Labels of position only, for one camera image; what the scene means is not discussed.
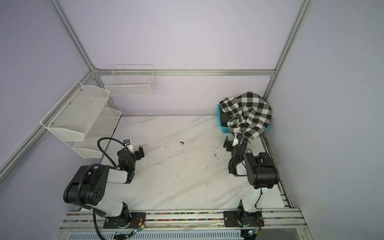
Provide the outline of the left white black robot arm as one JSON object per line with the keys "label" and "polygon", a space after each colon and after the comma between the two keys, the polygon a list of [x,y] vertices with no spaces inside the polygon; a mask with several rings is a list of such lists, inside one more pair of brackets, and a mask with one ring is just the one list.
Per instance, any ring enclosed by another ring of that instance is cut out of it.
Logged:
{"label": "left white black robot arm", "polygon": [[135,152],[131,145],[118,151],[119,165],[93,164],[81,166],[64,191],[67,204],[94,210],[102,217],[130,218],[127,204],[120,202],[106,192],[107,185],[130,184],[135,176],[136,161],[145,157],[139,146]]}

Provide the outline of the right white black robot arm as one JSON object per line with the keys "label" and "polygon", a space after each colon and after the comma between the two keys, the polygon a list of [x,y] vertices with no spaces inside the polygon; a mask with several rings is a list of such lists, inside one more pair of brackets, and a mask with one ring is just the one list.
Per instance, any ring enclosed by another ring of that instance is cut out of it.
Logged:
{"label": "right white black robot arm", "polygon": [[235,177],[246,177],[249,185],[253,188],[237,207],[238,217],[249,214],[256,210],[262,212],[260,206],[264,195],[280,182],[280,174],[270,155],[260,152],[255,155],[248,148],[248,143],[242,139],[229,140],[225,138],[223,148],[231,153],[228,163],[228,172]]}

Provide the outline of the white mesh lower shelf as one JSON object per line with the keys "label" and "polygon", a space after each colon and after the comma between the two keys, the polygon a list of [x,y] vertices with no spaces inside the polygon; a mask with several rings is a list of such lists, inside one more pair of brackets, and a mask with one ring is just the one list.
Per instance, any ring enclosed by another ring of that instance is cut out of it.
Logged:
{"label": "white mesh lower shelf", "polygon": [[113,135],[120,118],[120,111],[104,107],[85,140],[76,142],[72,149],[84,159],[101,158],[103,154],[97,142],[100,138]]}

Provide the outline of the white mesh shelf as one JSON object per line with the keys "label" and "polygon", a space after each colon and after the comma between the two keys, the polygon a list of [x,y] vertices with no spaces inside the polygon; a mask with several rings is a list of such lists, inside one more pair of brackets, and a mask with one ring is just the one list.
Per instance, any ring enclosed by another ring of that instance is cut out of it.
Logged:
{"label": "white mesh shelf", "polygon": [[101,158],[103,154],[97,142],[100,138],[113,135],[120,118],[120,111],[104,107],[85,140],[76,142],[72,149],[84,159]]}
{"label": "white mesh shelf", "polygon": [[110,98],[110,92],[76,82],[40,124],[63,142],[82,142]]}

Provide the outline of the white mesh upper shelf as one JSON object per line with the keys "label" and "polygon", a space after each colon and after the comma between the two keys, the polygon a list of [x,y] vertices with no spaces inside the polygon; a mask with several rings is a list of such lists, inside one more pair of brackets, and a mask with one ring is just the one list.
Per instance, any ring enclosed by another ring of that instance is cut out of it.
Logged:
{"label": "white mesh upper shelf", "polygon": [[76,82],[40,124],[63,142],[82,142],[110,98],[110,92]]}

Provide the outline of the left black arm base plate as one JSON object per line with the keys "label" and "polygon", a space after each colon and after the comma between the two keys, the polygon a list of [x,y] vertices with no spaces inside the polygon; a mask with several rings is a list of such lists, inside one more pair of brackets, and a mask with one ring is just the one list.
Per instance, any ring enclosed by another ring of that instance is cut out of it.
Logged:
{"label": "left black arm base plate", "polygon": [[145,212],[130,212],[128,215],[106,217],[104,229],[136,229],[146,221]]}

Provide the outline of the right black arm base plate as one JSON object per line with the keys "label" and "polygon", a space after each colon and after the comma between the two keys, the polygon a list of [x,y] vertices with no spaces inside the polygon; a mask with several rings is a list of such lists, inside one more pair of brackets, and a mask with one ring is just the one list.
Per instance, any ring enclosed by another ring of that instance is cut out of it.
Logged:
{"label": "right black arm base plate", "polygon": [[261,211],[249,213],[238,211],[224,212],[225,227],[264,227],[264,219]]}

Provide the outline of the aluminium mounting rail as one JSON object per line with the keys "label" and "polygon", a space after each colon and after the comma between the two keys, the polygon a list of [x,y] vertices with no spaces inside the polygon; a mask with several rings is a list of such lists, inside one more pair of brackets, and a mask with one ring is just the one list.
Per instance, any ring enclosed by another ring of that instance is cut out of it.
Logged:
{"label": "aluminium mounting rail", "polygon": [[[144,230],[216,230],[233,224],[240,229],[241,223],[233,217],[225,217],[225,210],[190,211],[147,211],[146,217],[133,219],[134,224],[143,223]],[[300,209],[262,209],[262,217],[256,222],[262,223],[262,229],[307,229],[308,225]],[[94,221],[91,211],[68,212],[61,224],[60,232],[93,231]]]}

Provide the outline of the aluminium frame back bar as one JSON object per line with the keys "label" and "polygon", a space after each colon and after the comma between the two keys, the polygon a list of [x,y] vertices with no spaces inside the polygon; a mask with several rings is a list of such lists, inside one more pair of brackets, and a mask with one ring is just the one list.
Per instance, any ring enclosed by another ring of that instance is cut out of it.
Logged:
{"label": "aluminium frame back bar", "polygon": [[156,76],[274,76],[275,70],[268,69],[98,69],[97,76],[113,73],[149,73]]}

